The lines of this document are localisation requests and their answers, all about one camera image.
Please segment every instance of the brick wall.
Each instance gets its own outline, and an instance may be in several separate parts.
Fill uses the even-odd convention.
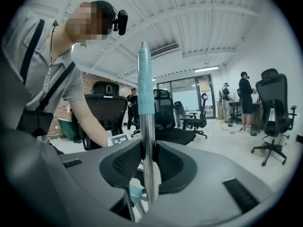
[[[99,77],[99,76],[92,75],[92,74],[87,74],[85,72],[82,73],[82,78],[83,78],[83,93],[84,94],[90,94],[91,88],[96,81],[111,81],[107,78]],[[122,83],[118,83],[118,85],[120,87],[120,90],[119,90],[120,96],[127,97],[128,95],[130,95],[132,86],[125,85]],[[53,121],[52,121],[51,127],[48,132],[49,138],[55,139],[55,138],[64,137],[64,134],[58,123],[58,118],[59,119],[69,119],[69,120],[71,119],[70,114],[67,113],[67,111],[66,111],[67,105],[68,105],[67,101],[61,100],[61,102],[59,103],[59,105],[53,115]]]

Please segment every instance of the black hair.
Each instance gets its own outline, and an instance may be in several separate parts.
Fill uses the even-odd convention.
[[[113,9],[113,6],[109,2],[93,1],[93,2],[90,2],[89,5],[91,7],[96,7],[96,8],[101,9],[102,13],[103,13],[102,16],[108,18],[110,20],[110,22],[112,22],[116,17],[116,13]]]
[[[241,72],[241,77],[243,77],[244,75],[246,75],[247,76],[247,73],[246,72]]]

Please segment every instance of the metal cylinder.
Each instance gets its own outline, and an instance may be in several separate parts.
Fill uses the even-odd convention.
[[[151,206],[157,199],[158,191],[153,169],[153,154],[155,151],[155,120],[154,115],[140,116],[141,144],[145,150],[143,160],[144,182],[148,196],[148,205]]]
[[[140,115],[140,131],[142,144],[143,172],[148,205],[157,198],[157,189],[153,169],[155,150],[155,106],[152,86],[152,60],[147,43],[142,42],[138,54],[138,106]]]

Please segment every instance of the fluorescent light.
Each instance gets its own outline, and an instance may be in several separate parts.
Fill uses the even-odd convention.
[[[206,71],[206,70],[216,70],[216,69],[219,69],[219,67],[215,66],[215,67],[210,67],[210,68],[202,68],[202,69],[195,70],[195,72],[202,72],[202,71]]]

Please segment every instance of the black suspender strap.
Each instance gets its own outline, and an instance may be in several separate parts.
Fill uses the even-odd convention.
[[[28,72],[28,68],[29,68],[29,65],[30,65],[30,61],[32,60],[35,48],[36,48],[36,46],[38,44],[38,41],[40,39],[40,36],[42,34],[44,23],[45,23],[44,20],[41,19],[37,28],[36,28],[36,30],[35,30],[33,38],[32,38],[32,40],[30,41],[30,43],[28,45],[27,51],[25,53],[25,56],[24,56],[24,59],[23,59],[23,62],[22,62],[20,75],[23,79],[23,84],[24,85],[25,85],[25,82],[27,80],[27,72]]]
[[[45,98],[42,99],[40,105],[37,107],[36,111],[43,111],[45,107],[48,105],[48,102],[54,92],[57,90],[57,88],[61,85],[61,83],[67,78],[67,76],[70,74],[70,72],[74,69],[75,63],[72,62],[68,68],[60,75],[60,77],[57,79],[57,81],[54,83],[52,88],[48,91]]]

